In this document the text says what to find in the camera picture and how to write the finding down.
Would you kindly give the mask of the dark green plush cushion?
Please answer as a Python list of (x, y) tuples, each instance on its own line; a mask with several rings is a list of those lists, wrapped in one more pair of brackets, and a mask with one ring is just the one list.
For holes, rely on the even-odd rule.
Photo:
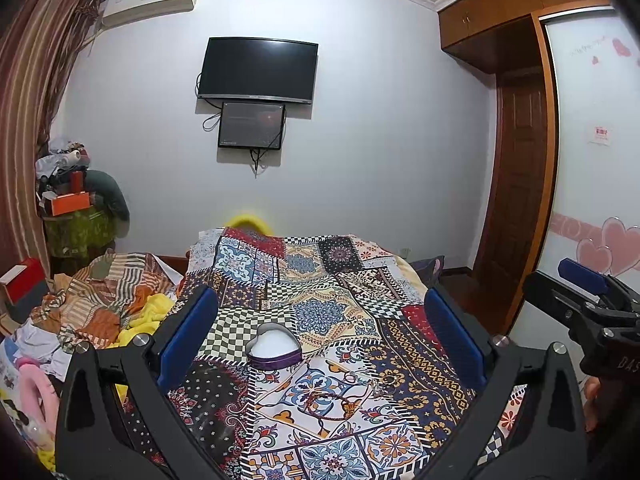
[(122, 222), (130, 220), (125, 196), (116, 180), (104, 171), (89, 169), (85, 175), (85, 189), (102, 200), (112, 215)]

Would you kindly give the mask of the yellow cloth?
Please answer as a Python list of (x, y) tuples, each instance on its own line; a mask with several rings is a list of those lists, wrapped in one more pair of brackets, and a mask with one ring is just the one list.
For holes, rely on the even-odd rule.
[(175, 300), (164, 294), (149, 296), (140, 312), (119, 332), (110, 348), (126, 347), (140, 334), (153, 335), (174, 305)]

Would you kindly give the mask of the small black wall monitor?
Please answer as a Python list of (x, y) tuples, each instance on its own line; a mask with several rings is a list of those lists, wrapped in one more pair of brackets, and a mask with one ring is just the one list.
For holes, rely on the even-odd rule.
[(279, 151), (285, 124), (283, 104), (222, 104), (218, 146), (241, 150)]

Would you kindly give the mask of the colourful patchwork bedspread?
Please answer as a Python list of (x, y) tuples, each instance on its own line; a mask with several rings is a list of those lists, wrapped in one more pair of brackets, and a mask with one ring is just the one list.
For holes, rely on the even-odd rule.
[[(378, 244), (211, 229), (177, 292), (201, 284), (219, 311), (167, 399), (231, 479), (409, 479), (475, 399), (427, 323), (425, 285)], [(298, 364), (248, 364), (268, 322), (297, 337)]]

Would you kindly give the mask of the large black wall television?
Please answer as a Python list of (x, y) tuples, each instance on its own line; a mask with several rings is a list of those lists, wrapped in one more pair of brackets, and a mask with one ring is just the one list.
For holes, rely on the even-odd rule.
[(312, 42), (209, 38), (198, 78), (198, 97), (310, 104), (318, 46)]

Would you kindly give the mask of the brown wooden wardrobe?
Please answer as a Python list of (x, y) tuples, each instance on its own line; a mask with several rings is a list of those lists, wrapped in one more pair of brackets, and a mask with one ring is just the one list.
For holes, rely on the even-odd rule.
[(461, 305), (491, 333), (506, 333), (540, 257), (551, 216), (558, 118), (541, 18), (608, 0), (438, 0), (440, 47), (496, 78), (490, 188), (471, 281)]

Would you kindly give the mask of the orange box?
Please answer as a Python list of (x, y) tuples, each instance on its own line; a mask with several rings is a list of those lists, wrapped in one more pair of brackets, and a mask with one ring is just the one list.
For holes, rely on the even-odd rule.
[(46, 211), (48, 215), (52, 217), (71, 214), (72, 212), (88, 209), (90, 207), (91, 200), (88, 192), (59, 195), (53, 200), (47, 200), (46, 203)]

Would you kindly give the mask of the pink plush toy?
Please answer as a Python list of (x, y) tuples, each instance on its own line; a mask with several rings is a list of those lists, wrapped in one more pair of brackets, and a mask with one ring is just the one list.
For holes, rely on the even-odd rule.
[(49, 377), (37, 365), (24, 363), (18, 369), (18, 384), (23, 411), (54, 436), (60, 400)]

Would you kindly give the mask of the white frosted sliding door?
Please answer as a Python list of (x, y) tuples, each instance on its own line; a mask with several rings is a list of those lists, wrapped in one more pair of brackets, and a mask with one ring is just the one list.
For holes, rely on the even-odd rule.
[(538, 270), (564, 258), (639, 286), (639, 43), (605, 6), (545, 16), (558, 157)]

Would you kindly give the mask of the yellow pillow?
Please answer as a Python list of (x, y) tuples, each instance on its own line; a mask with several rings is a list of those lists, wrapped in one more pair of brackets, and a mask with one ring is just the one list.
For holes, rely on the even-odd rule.
[(263, 236), (273, 236), (273, 230), (270, 226), (254, 214), (237, 214), (226, 222), (226, 227), (254, 232)]

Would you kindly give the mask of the striped orange brown blanket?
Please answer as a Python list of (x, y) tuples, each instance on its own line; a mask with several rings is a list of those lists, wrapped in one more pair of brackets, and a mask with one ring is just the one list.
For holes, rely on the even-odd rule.
[(144, 252), (110, 252), (55, 281), (54, 291), (29, 317), (35, 326), (58, 336), (67, 352), (83, 340), (97, 349), (109, 347), (140, 318), (150, 297), (175, 289), (154, 256)]

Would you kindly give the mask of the brown wooden door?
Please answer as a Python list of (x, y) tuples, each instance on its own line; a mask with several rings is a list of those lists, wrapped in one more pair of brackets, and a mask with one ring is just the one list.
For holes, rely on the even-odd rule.
[(498, 77), (498, 130), (489, 203), (474, 273), (485, 308), (509, 311), (532, 246), (547, 155), (544, 75)]

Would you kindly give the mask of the red box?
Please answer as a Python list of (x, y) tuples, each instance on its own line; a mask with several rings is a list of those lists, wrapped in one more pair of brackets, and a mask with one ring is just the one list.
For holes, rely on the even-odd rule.
[(9, 304), (16, 304), (34, 287), (43, 282), (43, 267), (38, 258), (26, 258), (0, 278), (3, 295)]

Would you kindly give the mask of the striped brown curtain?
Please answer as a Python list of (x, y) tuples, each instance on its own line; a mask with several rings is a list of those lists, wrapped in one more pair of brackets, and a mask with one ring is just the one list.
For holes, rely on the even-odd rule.
[(1, 270), (28, 257), (49, 266), (36, 199), (36, 160), (48, 147), (80, 46), (103, 0), (23, 0), (1, 35)]

